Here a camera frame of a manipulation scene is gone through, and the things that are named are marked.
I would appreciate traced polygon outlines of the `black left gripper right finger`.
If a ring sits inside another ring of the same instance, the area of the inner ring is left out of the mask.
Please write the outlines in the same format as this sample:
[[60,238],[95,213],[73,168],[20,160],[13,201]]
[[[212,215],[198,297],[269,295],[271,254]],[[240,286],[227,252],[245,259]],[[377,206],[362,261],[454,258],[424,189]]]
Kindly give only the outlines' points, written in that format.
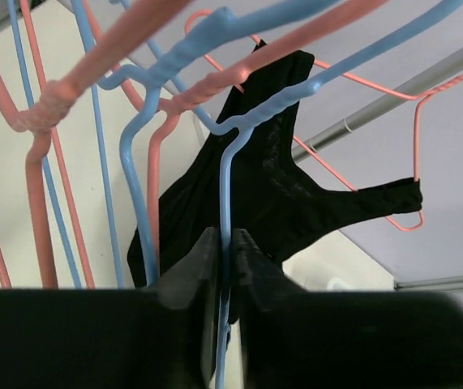
[[310,292],[233,237],[247,388],[463,388],[463,308],[442,293]]

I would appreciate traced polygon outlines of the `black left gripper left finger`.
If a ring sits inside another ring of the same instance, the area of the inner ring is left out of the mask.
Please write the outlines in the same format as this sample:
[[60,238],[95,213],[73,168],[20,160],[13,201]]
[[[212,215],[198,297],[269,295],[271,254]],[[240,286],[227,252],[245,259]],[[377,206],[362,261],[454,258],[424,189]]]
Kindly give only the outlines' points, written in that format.
[[219,234],[142,289],[0,289],[0,388],[205,388]]

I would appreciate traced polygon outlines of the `black tank top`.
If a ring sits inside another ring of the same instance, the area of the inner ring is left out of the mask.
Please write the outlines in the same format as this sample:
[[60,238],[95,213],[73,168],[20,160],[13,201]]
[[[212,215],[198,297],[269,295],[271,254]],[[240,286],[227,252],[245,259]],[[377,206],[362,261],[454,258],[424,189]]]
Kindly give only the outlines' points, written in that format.
[[[346,226],[422,207],[418,181],[402,178],[356,191],[326,190],[294,162],[298,107],[257,126],[231,169],[231,211],[276,265]],[[183,258],[208,227],[219,224],[219,170],[236,132],[210,135],[192,165],[159,199],[161,270]]]

